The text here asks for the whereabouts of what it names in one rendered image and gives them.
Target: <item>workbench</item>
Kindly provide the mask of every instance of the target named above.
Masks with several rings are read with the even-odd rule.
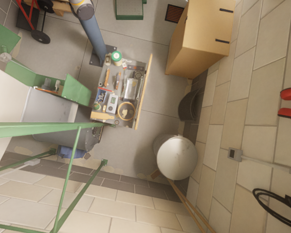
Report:
[[[152,61],[152,54],[150,56],[148,64],[123,58],[123,61],[125,60],[127,61],[127,68],[126,68],[127,78],[126,79],[125,79],[125,70],[123,69],[122,65],[117,67],[114,65],[112,61],[111,61],[111,65],[109,66],[105,64],[103,65],[102,72],[99,78],[99,83],[98,83],[97,96],[93,104],[91,119],[105,122],[105,123],[115,124],[117,126],[134,128],[135,130],[137,130],[139,117],[141,113],[142,102],[143,102],[144,94],[146,90],[146,82],[148,79],[151,61]],[[110,74],[109,74],[107,85],[105,86],[104,84],[105,84],[106,74],[107,74],[108,69],[110,69]],[[132,79],[134,71],[135,71],[135,74],[136,72],[138,73],[138,75],[136,76],[137,79]],[[114,77],[118,75],[119,72],[121,72],[121,76],[120,76],[120,80],[118,84],[118,89],[116,90],[116,81],[114,82],[115,80]],[[127,80],[129,79],[131,79],[130,82],[134,84],[130,87],[126,85],[126,88],[127,87],[132,88],[132,87],[137,86],[136,93],[134,95],[133,100],[128,100],[123,97],[123,94],[126,91],[126,89],[124,89],[124,83],[127,83]],[[105,97],[103,101],[99,99],[99,95],[101,95],[101,93],[105,93]],[[107,108],[109,97],[110,96],[112,97],[113,95],[118,96],[115,114],[108,113],[108,110],[106,110],[106,112],[103,112],[104,105]],[[99,104],[100,106],[99,106],[99,109],[95,110],[95,107],[97,107],[96,106],[97,104]],[[121,104],[123,105],[119,112],[118,107]]]

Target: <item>black wheel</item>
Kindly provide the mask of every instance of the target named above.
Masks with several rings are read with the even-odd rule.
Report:
[[[31,31],[31,36],[33,37],[33,39],[35,39],[36,41],[39,41],[40,43],[43,43],[43,44],[49,44],[50,43],[49,36],[46,35],[42,31],[32,30]]]
[[[51,0],[38,0],[38,5],[41,8],[41,10],[44,10],[48,13],[53,14],[53,2]]]

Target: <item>white barrel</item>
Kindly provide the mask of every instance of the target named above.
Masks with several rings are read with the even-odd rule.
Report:
[[[171,180],[189,177],[197,165],[197,150],[187,138],[162,134],[153,142],[160,172]]]

